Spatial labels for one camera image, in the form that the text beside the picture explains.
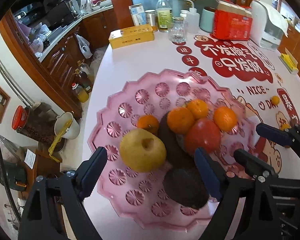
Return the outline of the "small glass jar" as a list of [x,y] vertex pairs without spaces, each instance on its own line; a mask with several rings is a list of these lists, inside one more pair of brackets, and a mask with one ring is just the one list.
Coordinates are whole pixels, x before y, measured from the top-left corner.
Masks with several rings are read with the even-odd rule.
[[186,16],[187,16],[187,13],[188,13],[188,12],[189,12],[188,10],[184,10],[184,9],[183,9],[183,10],[181,10],[181,11],[180,11],[180,17],[182,17],[182,18],[184,18],[184,19],[185,19],[185,18],[186,18]]

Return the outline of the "small yellow-orange mandarin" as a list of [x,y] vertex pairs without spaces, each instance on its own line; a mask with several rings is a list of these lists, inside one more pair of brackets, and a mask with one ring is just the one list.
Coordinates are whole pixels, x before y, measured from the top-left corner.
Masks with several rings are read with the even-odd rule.
[[278,96],[272,96],[270,101],[274,106],[277,106],[280,103],[280,98]]

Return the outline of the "silver metal canister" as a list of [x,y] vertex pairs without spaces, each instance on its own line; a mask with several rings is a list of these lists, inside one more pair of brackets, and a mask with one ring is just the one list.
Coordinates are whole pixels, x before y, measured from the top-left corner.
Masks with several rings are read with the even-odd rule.
[[151,27],[156,27],[156,10],[154,9],[149,9],[145,10],[145,15],[146,15],[146,21],[148,24],[151,25]]

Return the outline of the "white bread box appliance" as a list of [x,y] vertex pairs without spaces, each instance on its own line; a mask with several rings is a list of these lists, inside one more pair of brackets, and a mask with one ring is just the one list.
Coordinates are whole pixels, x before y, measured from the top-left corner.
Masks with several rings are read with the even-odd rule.
[[259,47],[277,50],[282,38],[288,37],[287,20],[271,5],[259,0],[250,3],[252,25],[250,39]]

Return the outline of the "red snack package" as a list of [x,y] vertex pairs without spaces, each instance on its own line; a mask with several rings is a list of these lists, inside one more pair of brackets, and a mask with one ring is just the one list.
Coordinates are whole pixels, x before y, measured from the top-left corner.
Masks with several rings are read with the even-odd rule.
[[253,22],[250,8],[245,9],[219,0],[215,10],[212,35],[218,40],[247,41]]

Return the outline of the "dark avocado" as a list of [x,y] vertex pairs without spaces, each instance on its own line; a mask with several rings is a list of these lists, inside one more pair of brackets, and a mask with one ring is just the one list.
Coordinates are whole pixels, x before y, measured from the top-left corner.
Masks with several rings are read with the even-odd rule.
[[200,209],[209,199],[196,168],[172,168],[166,173],[162,184],[166,194],[185,207]]

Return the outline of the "white plastic bucket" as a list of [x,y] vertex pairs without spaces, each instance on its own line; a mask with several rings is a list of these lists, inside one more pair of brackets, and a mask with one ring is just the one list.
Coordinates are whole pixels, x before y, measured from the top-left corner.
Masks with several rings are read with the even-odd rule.
[[62,138],[73,140],[79,136],[80,130],[80,126],[72,113],[65,112],[57,116],[54,126],[55,135],[61,134]]

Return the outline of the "yellow tissue box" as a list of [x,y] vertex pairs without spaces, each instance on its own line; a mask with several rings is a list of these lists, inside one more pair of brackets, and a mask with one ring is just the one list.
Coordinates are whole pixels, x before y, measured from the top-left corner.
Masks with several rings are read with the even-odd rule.
[[290,53],[290,51],[285,48],[285,53],[281,53],[279,59],[288,69],[290,74],[297,75],[299,72],[298,69],[298,61],[294,58],[294,56]]

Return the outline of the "clear bottle yellow-green label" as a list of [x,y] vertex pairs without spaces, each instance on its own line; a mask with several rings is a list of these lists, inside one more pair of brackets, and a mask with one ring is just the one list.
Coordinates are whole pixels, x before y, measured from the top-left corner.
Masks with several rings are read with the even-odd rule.
[[172,18],[172,6],[168,0],[158,0],[156,5],[158,29],[160,32],[168,32],[168,22]]

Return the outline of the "wooden kitchen cabinet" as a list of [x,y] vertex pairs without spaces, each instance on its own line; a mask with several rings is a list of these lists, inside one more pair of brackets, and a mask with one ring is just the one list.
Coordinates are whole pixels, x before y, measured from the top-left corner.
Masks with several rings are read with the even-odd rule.
[[77,35],[86,38],[93,49],[108,45],[109,34],[117,29],[113,6],[91,12],[51,42],[39,60],[27,45],[13,20],[11,11],[0,21],[0,34],[22,70],[63,111],[82,116],[82,106],[71,91],[78,61],[84,59]]

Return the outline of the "small yellow orange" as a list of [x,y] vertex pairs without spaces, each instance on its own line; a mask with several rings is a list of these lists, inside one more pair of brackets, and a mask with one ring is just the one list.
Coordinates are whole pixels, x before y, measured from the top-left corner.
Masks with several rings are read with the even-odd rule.
[[200,99],[189,101],[186,108],[192,113],[195,120],[206,118],[209,113],[207,103]]

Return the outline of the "teal ceramic jar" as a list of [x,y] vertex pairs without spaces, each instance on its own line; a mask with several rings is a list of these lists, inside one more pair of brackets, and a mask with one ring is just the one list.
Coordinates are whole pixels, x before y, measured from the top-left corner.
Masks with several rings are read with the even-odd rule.
[[200,29],[207,33],[213,32],[213,23],[215,17],[215,8],[204,7],[200,19]]

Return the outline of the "overripe dark banana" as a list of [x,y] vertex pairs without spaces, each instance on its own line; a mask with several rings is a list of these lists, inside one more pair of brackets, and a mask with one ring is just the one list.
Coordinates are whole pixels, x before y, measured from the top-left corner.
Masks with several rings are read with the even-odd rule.
[[166,148],[166,159],[173,167],[190,167],[193,164],[193,158],[179,145],[176,134],[170,130],[167,124],[167,115],[168,113],[162,117],[158,130],[158,138]]

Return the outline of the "yellow pear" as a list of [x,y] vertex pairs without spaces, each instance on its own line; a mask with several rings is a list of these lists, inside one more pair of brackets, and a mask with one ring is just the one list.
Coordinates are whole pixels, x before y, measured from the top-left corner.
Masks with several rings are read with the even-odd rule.
[[166,161],[164,143],[144,129],[134,129],[121,140],[119,153],[123,163],[135,172],[151,172]]

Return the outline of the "pink plastic fruit tray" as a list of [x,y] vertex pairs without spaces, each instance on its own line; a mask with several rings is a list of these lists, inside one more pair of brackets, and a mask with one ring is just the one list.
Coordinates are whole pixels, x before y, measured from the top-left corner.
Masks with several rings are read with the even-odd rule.
[[[111,95],[106,107],[97,112],[97,124],[88,145],[92,151],[102,146],[107,152],[97,191],[109,199],[120,217],[132,218],[143,229],[187,232],[198,224],[208,224],[217,208],[214,199],[209,199],[200,209],[183,206],[172,200],[163,186],[164,176],[170,169],[192,163],[191,157],[183,151],[182,137],[168,137],[166,115],[194,99],[207,103],[209,119],[221,106],[237,114],[237,126],[221,134],[221,146],[212,155],[223,168],[237,168],[232,154],[239,147],[254,152],[259,139],[255,128],[260,120],[242,101],[236,100],[228,88],[220,87],[211,77],[170,69],[158,74],[146,73],[137,81],[127,82],[123,90]],[[154,116],[160,124],[151,150],[159,166],[137,172],[122,161],[120,142],[137,128],[138,120],[145,115]]]

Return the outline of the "large orange mandarin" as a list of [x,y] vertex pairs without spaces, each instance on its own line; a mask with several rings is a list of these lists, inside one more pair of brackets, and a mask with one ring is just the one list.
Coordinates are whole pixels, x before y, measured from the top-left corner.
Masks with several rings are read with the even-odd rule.
[[194,116],[186,107],[176,107],[167,115],[167,125],[175,134],[186,134],[194,123]]

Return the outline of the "printed white red tablecloth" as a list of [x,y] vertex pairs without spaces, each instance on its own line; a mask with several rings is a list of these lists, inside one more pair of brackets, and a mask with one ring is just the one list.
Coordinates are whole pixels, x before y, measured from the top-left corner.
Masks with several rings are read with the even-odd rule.
[[[156,32],[151,42],[139,43],[119,49],[107,48],[98,69],[93,91],[90,95],[84,139],[88,140],[97,124],[97,113],[106,106],[109,96],[123,89],[128,81],[135,81],[147,72],[159,73],[165,69],[186,72],[189,66],[182,62],[182,55],[166,33]],[[212,77],[217,84],[228,87],[234,96],[242,96],[254,109],[259,102],[267,102],[284,88],[300,117],[300,77],[292,75],[279,59],[277,51],[263,50],[262,53],[273,64],[270,72],[272,81],[251,79],[243,81],[236,76],[223,77],[212,65],[212,59],[202,54],[195,46],[193,35],[188,35],[186,45],[198,59],[198,70]],[[177,232],[160,228],[143,230],[131,218],[121,218],[97,191],[84,201],[87,213],[103,239],[198,239],[205,229],[197,224],[189,232]]]

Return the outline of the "clear glass tumbler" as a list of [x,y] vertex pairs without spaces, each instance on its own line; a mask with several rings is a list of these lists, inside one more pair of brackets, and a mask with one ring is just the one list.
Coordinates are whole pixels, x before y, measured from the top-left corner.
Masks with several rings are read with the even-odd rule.
[[181,43],[187,39],[187,21],[183,17],[173,17],[168,21],[168,38],[172,42]]

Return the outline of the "white blue carton box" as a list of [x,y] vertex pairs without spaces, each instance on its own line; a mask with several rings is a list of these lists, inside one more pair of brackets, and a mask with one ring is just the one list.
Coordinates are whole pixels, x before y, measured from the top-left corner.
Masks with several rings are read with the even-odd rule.
[[144,25],[147,23],[145,10],[141,3],[130,5],[129,11],[135,26]]

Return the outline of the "red lidded dark jar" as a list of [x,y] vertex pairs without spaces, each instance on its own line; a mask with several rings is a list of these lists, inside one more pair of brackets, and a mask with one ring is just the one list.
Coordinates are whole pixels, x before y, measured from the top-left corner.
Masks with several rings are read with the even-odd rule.
[[31,107],[18,106],[12,119],[12,129],[46,145],[51,145],[55,138],[55,120],[43,112]]

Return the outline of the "cooking oil bottle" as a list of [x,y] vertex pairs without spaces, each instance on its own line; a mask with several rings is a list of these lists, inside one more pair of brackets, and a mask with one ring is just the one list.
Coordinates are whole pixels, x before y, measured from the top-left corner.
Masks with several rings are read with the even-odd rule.
[[85,89],[81,85],[77,83],[72,83],[71,88],[73,94],[76,96],[76,98],[78,98],[78,100],[81,103],[85,103],[86,101],[88,101],[89,94],[85,91]]

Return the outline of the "yellow rectangular tin box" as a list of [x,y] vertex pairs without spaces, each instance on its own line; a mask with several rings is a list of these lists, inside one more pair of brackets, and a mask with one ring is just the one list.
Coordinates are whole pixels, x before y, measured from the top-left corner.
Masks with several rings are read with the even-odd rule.
[[150,24],[138,25],[112,31],[109,35],[112,49],[154,40],[153,29]]

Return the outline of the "white plastic bag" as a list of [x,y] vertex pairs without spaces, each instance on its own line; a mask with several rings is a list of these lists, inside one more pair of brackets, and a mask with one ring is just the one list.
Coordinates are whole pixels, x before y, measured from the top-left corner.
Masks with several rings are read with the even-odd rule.
[[80,48],[81,53],[86,59],[89,59],[92,57],[92,53],[90,50],[90,43],[82,36],[76,34],[77,40],[78,40],[78,45]]

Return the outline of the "white squeeze bottle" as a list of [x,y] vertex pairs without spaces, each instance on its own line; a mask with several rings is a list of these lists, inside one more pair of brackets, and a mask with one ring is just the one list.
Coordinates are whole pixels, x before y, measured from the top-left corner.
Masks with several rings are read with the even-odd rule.
[[186,16],[188,32],[195,34],[199,30],[200,14],[196,8],[189,8]]

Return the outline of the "red apple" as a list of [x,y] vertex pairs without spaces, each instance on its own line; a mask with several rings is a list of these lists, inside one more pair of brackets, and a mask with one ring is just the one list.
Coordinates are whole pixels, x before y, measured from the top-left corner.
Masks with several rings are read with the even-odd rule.
[[207,153],[211,153],[221,144],[221,132],[219,127],[207,118],[201,118],[188,130],[184,136],[185,151],[194,155],[197,148],[202,147]]

